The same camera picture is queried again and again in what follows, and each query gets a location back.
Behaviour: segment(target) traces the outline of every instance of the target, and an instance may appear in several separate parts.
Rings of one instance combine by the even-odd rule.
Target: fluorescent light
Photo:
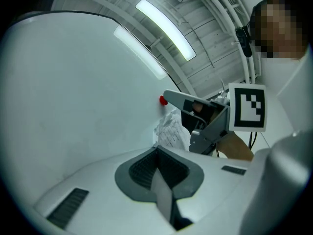
[[[196,53],[188,43],[184,35],[177,29],[177,27],[157,8],[146,0],[141,0],[136,8],[150,18],[157,26],[165,32],[165,34],[173,41],[184,58],[189,61],[196,56]]]
[[[154,73],[154,75],[159,80],[166,77],[167,74],[163,67],[136,37],[134,37],[120,25],[115,29],[114,35],[119,38],[129,49],[131,49],[132,52],[141,59],[141,61]]]

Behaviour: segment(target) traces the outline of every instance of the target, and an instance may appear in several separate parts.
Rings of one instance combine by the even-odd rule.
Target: person
[[[256,50],[269,58],[302,58],[309,45],[307,24],[303,19],[301,12],[285,0],[261,1],[253,8],[249,22],[250,37]],[[193,109],[201,113],[203,105],[194,103]],[[210,122],[218,114],[215,110]],[[253,159],[252,151],[234,132],[226,135],[216,148],[229,159]]]

